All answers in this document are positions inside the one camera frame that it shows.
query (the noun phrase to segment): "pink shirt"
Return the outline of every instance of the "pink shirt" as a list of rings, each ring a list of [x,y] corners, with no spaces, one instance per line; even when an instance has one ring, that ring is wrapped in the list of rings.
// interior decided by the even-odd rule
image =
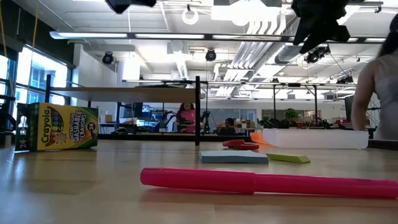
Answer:
[[[195,110],[181,111],[180,116],[187,121],[191,121],[192,124],[195,124]],[[182,126],[182,128],[185,129],[185,132],[187,133],[195,132],[195,126]]]

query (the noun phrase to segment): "crayola logo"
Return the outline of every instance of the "crayola logo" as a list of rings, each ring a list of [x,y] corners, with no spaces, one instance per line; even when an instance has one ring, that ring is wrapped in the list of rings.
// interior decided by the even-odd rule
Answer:
[[[43,127],[43,137],[42,143],[47,143],[50,141],[50,132],[51,132],[51,111],[46,109],[43,114],[44,119],[44,127]]]

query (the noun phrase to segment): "black hair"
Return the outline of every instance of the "black hair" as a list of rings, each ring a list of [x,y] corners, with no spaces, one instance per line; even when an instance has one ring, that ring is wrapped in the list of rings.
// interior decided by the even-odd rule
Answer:
[[[227,119],[225,119],[225,121],[228,122],[231,126],[234,126],[234,119],[227,118]]]
[[[381,45],[377,57],[382,57],[394,53],[398,49],[398,14],[392,19],[390,24],[390,33]]]

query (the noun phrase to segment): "computer monitor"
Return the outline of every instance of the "computer monitor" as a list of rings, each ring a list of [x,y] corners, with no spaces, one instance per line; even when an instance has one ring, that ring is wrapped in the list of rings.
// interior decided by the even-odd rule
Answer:
[[[122,118],[140,118],[142,117],[142,107],[144,103],[122,103]]]

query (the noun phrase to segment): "yellow box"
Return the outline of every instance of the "yellow box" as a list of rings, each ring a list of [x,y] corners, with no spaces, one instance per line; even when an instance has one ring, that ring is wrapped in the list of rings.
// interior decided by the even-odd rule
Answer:
[[[98,109],[50,103],[27,105],[27,132],[17,135],[16,151],[89,148],[98,143]]]

